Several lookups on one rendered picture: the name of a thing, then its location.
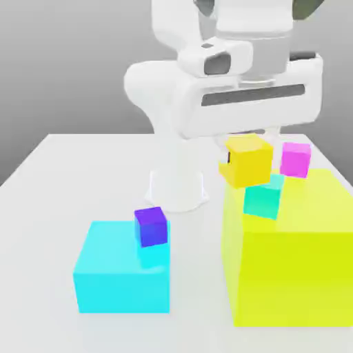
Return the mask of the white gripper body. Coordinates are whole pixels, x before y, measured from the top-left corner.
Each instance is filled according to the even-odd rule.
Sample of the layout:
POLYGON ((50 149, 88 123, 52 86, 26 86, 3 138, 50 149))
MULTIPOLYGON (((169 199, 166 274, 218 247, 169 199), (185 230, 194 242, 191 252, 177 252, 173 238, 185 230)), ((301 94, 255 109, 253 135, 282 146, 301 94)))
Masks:
POLYGON ((178 133, 185 139, 311 123, 322 105, 323 59, 295 54, 285 72, 268 80, 239 76, 196 78, 178 84, 178 133))

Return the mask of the small yellow cube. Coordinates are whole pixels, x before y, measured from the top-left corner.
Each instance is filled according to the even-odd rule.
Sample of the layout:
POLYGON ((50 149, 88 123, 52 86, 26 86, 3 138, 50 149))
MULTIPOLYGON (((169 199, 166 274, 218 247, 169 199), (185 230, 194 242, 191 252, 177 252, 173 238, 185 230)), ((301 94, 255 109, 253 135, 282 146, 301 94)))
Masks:
POLYGON ((238 134, 225 142, 228 149, 226 163, 219 164, 219 172, 233 188, 247 188, 270 182, 273 146, 259 135, 238 134))

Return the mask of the small magenta cube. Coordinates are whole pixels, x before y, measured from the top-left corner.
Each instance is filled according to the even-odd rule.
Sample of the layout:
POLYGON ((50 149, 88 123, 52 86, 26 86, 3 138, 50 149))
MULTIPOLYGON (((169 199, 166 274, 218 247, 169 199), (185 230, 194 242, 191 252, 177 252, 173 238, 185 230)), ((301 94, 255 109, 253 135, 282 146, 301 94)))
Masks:
POLYGON ((311 155, 309 143, 285 142, 282 149, 280 173, 287 177, 305 179, 310 168, 311 155))

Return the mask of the small teal cube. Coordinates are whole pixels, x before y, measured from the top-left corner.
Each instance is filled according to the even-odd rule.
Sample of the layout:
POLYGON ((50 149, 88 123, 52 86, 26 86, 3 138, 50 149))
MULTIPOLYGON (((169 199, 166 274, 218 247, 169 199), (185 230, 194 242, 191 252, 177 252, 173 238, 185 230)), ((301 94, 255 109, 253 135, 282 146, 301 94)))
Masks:
POLYGON ((246 188, 243 213, 276 220, 284 182, 283 175, 271 174, 269 183, 246 188))

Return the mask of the small purple cube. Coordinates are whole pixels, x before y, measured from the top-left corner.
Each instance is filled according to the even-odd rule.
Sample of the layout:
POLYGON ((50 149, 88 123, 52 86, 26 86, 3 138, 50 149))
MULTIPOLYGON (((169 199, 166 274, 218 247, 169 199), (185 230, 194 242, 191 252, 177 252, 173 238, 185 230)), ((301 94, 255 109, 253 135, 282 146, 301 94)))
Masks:
POLYGON ((135 210, 134 221, 141 247, 168 242, 168 222, 160 207, 135 210))

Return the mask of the large lime yellow box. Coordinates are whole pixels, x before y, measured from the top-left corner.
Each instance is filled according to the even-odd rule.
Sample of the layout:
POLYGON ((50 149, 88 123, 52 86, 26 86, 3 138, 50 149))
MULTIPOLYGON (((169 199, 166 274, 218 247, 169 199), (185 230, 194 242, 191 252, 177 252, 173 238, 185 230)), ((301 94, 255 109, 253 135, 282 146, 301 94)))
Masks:
POLYGON ((328 169, 285 179, 276 220, 225 189, 221 258, 237 327, 353 327, 353 195, 328 169))

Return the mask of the large cyan box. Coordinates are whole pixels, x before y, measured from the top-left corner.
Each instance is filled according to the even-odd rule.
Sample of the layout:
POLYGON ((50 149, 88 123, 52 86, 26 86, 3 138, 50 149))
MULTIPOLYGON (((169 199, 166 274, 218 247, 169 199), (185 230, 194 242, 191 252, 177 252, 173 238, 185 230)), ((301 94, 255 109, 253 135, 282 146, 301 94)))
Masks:
POLYGON ((170 243, 143 248, 134 221, 94 221, 73 281, 81 313, 168 313, 170 243))

